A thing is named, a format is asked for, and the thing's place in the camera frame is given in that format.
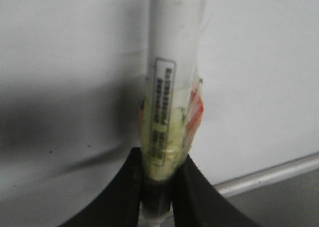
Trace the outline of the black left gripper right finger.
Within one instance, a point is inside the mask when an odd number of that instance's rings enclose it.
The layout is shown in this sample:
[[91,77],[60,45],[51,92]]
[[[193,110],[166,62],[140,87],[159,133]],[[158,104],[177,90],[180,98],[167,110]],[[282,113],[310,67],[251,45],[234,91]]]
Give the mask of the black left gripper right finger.
[[190,156],[176,171],[172,186],[176,227],[258,227],[208,182]]

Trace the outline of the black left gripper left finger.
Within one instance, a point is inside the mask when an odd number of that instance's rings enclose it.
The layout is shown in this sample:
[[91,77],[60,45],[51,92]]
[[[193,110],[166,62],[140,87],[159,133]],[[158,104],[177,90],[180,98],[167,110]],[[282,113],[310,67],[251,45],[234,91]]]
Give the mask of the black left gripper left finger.
[[108,186],[62,227],[136,227],[143,180],[141,150],[130,150]]

